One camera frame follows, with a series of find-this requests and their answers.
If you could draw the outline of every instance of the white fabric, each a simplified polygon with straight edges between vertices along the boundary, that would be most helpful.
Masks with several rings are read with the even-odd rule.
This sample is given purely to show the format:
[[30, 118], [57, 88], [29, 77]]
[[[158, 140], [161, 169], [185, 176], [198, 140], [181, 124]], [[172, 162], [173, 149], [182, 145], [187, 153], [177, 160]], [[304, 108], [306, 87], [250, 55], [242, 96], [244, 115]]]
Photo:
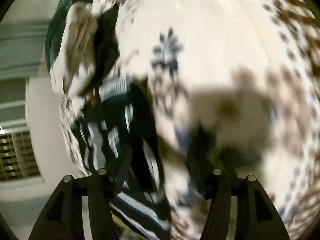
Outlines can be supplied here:
[[[99, 5], [105, 11], [116, 1], [94, 0], [93, 6]], [[217, 160], [219, 151], [226, 146], [239, 148], [246, 160], [255, 157], [252, 153], [261, 153], [260, 163], [241, 167], [237, 174], [239, 177], [254, 174], [266, 192], [275, 195], [276, 208], [284, 210], [283, 219], [290, 219], [298, 204], [298, 193], [304, 194], [308, 189], [307, 183], [302, 182], [311, 180], [305, 169], [314, 166], [314, 156], [309, 155], [309, 150], [319, 150], [319, 139], [311, 133], [320, 130], [320, 122], [311, 117], [310, 109], [314, 108], [319, 115], [320, 105], [311, 95], [314, 88], [307, 74], [310, 62], [299, 56], [298, 43], [288, 27], [273, 21], [277, 16], [273, 0], [122, 0], [122, 3], [116, 24], [120, 52], [117, 67], [121, 75], [148, 76], [157, 132], [165, 141], [161, 150], [169, 156], [163, 161], [170, 205], [178, 208], [179, 197], [187, 192], [190, 180], [183, 160], [175, 154], [181, 150], [176, 132], [191, 130], [200, 123], [206, 131], [217, 129], [217, 146], [208, 156], [215, 166], [221, 165]], [[296, 27], [302, 33], [302, 26]], [[69, 74], [73, 67], [63, 63], [70, 33], [66, 28], [64, 49], [60, 51], [60, 61], [56, 61], [61, 63], [53, 76], [58, 80], [55, 87], [59, 93], [69, 90], [69, 95], [75, 95], [74, 91], [87, 85], [94, 63], [89, 60], [90, 67], [83, 68], [87, 71], [83, 81]], [[279, 33], [285, 34], [288, 42], [282, 41]], [[174, 38], [180, 47], [176, 53], [178, 71], [170, 73], [167, 66], [152, 68], [152, 62], [159, 57], [164, 62], [172, 61], [169, 47], [170, 39]], [[302, 35], [300, 40], [299, 45], [305, 46]], [[161, 53], [153, 53], [155, 47], [161, 48]], [[288, 50], [295, 55], [294, 60], [288, 57]], [[244, 69], [249, 70], [254, 84], [236, 81]], [[284, 71], [294, 77], [294, 85], [285, 82]], [[300, 81], [296, 80], [297, 72]], [[268, 84], [270, 73], [279, 81], [277, 89]], [[292, 95], [297, 87], [302, 90], [303, 103]], [[178, 88], [177, 95], [173, 88]], [[235, 119], [226, 118], [228, 109], [220, 107], [226, 100], [236, 106]], [[290, 121], [282, 111], [287, 105], [292, 110]], [[165, 113], [166, 109], [172, 110], [171, 115]], [[299, 119], [306, 129], [304, 139], [298, 138]], [[287, 133], [291, 137], [285, 146], [283, 139]], [[292, 182], [296, 184], [294, 192], [290, 189]], [[177, 209], [177, 214], [190, 224], [195, 213]], [[188, 236], [199, 238], [204, 222], [205, 219], [194, 222], [195, 226], [186, 230]]]
[[94, 35], [101, 7], [74, 3], [67, 14], [60, 52], [51, 68], [55, 93], [68, 97], [83, 92], [95, 74]]

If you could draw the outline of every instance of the white wall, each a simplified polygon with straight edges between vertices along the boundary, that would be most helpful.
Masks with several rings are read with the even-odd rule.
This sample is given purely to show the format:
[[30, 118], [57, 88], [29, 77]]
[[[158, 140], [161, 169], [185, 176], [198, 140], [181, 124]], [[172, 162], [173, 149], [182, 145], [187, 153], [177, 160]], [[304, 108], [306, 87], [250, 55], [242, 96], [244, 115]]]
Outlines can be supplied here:
[[40, 173], [54, 189], [65, 175], [79, 174], [67, 152], [60, 126], [59, 98], [49, 77], [30, 78], [27, 95], [28, 125]]
[[0, 24], [52, 18], [59, 0], [15, 0]]
[[[47, 199], [37, 199], [38, 205], [35, 205], [35, 201], [24, 202], [20, 204], [10, 203], [9, 205], [3, 205], [0, 203], [0, 210], [2, 216], [7, 221], [12, 232], [17, 236], [19, 240], [28, 240], [31, 230], [39, 216], [42, 208], [44, 207]], [[92, 240], [90, 219], [89, 219], [89, 209], [88, 209], [88, 198], [83, 197], [82, 201], [82, 221], [84, 228], [84, 237], [86, 240]], [[25, 217], [20, 218], [18, 221], [12, 216], [12, 214], [23, 212]]]

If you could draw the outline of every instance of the patterned fabric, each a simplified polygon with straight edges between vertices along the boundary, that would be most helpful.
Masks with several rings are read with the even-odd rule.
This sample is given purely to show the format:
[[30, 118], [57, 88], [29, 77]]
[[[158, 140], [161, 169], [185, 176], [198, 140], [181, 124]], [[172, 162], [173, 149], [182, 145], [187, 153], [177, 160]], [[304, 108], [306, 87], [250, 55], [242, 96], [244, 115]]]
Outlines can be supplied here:
[[215, 141], [213, 165], [254, 174], [297, 239], [320, 209], [320, 34], [304, 1], [93, 1], [116, 2], [113, 73], [149, 77], [172, 239], [199, 238], [207, 215], [200, 197], [181, 205], [199, 123]]

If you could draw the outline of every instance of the white stripe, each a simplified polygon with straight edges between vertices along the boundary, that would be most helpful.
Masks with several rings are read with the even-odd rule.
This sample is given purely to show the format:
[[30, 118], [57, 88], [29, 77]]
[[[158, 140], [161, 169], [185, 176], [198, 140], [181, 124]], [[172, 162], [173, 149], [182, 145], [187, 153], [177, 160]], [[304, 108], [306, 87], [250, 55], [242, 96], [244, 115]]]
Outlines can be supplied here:
[[125, 106], [124, 108], [125, 122], [127, 124], [128, 133], [130, 133], [130, 124], [133, 119], [133, 107], [132, 104]]
[[102, 130], [108, 130], [107, 129], [107, 125], [106, 125], [106, 120], [103, 120], [102, 122], [101, 122], [101, 128], [102, 128]]
[[119, 155], [116, 146], [119, 143], [118, 127], [115, 126], [110, 133], [108, 133], [108, 140], [111, 150], [115, 154], [115, 157], [118, 158]]
[[144, 156], [147, 160], [149, 170], [151, 173], [151, 176], [153, 177], [157, 190], [159, 191], [160, 189], [160, 174], [158, 170], [158, 165], [155, 159], [155, 154], [153, 153], [153, 150], [149, 146], [149, 144], [143, 140], [143, 151], [144, 151]]
[[123, 187], [129, 189], [128, 183], [126, 181], [123, 183]]
[[155, 211], [146, 205], [142, 204], [141, 202], [135, 200], [134, 198], [130, 197], [129, 195], [121, 192], [117, 195], [118, 198], [122, 199], [124, 202], [126, 202], [128, 205], [132, 206], [136, 210], [139, 210], [143, 214], [147, 215], [151, 219], [153, 219], [155, 222], [157, 222], [164, 230], [168, 230], [170, 225], [167, 220], [159, 220], [157, 217]]
[[81, 133], [82, 139], [83, 139], [83, 141], [84, 141], [84, 143], [85, 143], [85, 151], [84, 151], [84, 160], [83, 160], [83, 161], [84, 161], [84, 165], [87, 167], [87, 169], [90, 170], [90, 168], [89, 168], [89, 162], [88, 162], [89, 149], [88, 149], [88, 146], [87, 146], [87, 142], [86, 142], [85, 139], [84, 139], [84, 134], [83, 134], [82, 129], [83, 129], [83, 126], [82, 126], [82, 124], [80, 124], [80, 133]]
[[120, 209], [116, 208], [113, 204], [110, 203], [110, 207], [115, 209], [118, 213], [120, 213], [129, 223], [135, 226], [141, 233], [143, 233], [145, 236], [147, 236], [149, 239], [154, 240], [160, 240], [156, 234], [148, 229], [143, 228], [142, 225], [140, 225], [137, 221], [127, 217]]
[[114, 96], [124, 94], [128, 91], [126, 79], [116, 79], [110, 83], [99, 87], [99, 94], [101, 102]]
[[88, 129], [90, 132], [90, 137], [88, 138], [88, 142], [89, 145], [93, 148], [93, 153], [92, 153], [92, 163], [93, 166], [95, 168], [95, 170], [97, 171], [99, 169], [98, 167], [98, 159], [97, 159], [97, 146], [94, 144], [93, 140], [94, 140], [94, 133], [91, 127], [91, 123], [88, 123]]

